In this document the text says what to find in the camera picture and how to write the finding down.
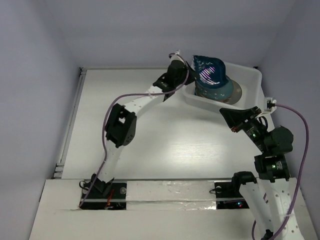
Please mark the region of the dark blue leaf-shaped plate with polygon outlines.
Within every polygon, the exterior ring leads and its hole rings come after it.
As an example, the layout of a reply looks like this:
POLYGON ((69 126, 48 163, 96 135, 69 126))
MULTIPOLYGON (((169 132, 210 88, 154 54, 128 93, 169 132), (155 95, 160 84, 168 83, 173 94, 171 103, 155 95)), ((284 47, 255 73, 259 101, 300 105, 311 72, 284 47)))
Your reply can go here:
POLYGON ((216 57, 193 55, 192 63, 197 74, 195 83, 207 89, 219 89, 229 83, 225 63, 216 57))

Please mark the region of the grey reindeer round plate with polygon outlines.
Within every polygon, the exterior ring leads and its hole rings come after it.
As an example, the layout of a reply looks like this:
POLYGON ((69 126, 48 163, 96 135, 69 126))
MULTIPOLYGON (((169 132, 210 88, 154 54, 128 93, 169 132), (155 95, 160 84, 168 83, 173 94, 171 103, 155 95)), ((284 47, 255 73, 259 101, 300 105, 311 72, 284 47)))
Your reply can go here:
POLYGON ((232 80, 231 82, 233 86, 232 93, 223 102, 229 105, 234 105, 241 99, 243 91, 242 87, 236 81, 232 80))

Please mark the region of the dark teal round plate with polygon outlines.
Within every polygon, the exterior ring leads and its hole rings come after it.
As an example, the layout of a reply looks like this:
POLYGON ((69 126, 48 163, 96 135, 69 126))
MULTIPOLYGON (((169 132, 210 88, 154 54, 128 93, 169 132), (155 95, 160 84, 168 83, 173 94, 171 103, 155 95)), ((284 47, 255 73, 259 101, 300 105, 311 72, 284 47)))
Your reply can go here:
POLYGON ((195 94, 207 99, 222 101, 229 98, 234 90, 232 81, 228 81, 224 86, 208 85, 202 82, 195 83, 195 94))

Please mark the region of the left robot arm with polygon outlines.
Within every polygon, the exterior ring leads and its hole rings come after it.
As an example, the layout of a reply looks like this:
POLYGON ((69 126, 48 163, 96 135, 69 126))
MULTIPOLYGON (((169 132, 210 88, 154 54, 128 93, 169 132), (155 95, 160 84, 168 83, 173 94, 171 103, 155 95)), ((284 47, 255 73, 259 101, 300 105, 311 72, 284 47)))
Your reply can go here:
POLYGON ((195 81, 196 74, 177 52, 169 55, 170 64, 144 93, 127 93, 116 97, 108 108, 102 124, 104 157, 97 172, 92 175, 83 197, 85 201, 94 192, 101 198, 111 195, 115 167, 121 152, 134 139, 139 117, 166 101, 184 85, 195 81))

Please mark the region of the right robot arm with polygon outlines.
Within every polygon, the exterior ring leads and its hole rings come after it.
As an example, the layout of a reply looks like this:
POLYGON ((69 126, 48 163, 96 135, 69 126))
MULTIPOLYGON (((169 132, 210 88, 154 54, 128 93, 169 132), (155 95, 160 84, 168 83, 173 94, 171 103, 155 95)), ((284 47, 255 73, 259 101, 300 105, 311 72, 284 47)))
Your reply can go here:
POLYGON ((250 171, 234 173, 228 192, 242 196, 254 217, 262 240, 304 239, 294 212, 297 192, 290 193, 290 173, 285 158, 293 150, 294 136, 284 126, 269 131, 258 107, 219 110, 230 130, 243 131, 261 154, 255 156, 258 177, 250 171))

